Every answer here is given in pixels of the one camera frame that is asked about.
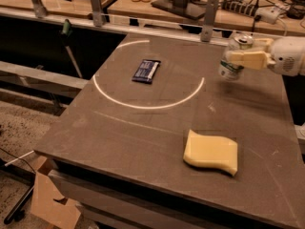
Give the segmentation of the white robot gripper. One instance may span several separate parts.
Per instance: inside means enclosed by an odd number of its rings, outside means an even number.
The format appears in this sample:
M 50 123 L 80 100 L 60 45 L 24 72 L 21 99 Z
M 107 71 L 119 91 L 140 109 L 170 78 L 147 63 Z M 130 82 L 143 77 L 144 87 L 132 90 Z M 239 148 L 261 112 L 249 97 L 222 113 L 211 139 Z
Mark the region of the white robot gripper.
M 297 76 L 305 75 L 305 38 L 288 36 L 276 39 L 255 38 L 253 47 L 270 48 L 269 53 L 262 50 L 227 50 L 227 61 L 247 69 L 269 68 L 274 73 Z

